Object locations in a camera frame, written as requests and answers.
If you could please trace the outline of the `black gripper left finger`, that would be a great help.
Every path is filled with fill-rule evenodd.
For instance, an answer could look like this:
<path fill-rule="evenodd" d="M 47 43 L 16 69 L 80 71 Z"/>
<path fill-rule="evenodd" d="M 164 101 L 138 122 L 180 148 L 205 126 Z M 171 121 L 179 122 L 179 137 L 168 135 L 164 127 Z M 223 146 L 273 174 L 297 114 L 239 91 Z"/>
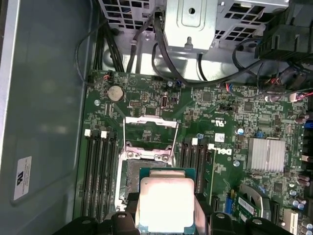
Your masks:
<path fill-rule="evenodd" d="M 125 211 L 115 212 L 99 223 L 97 219 L 81 216 L 55 232 L 56 235 L 137 235 L 135 214 L 139 201 L 138 193 L 130 193 Z"/>

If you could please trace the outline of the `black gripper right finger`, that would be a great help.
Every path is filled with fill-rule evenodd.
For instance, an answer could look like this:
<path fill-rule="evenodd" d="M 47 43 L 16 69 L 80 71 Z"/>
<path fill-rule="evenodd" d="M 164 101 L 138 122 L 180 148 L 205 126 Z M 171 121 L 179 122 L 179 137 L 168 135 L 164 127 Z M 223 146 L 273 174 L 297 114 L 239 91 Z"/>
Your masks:
<path fill-rule="evenodd" d="M 195 194 L 195 226 L 199 235 L 287 235 L 289 232 L 258 217 L 243 224 L 224 212 L 213 212 L 203 194 Z"/>

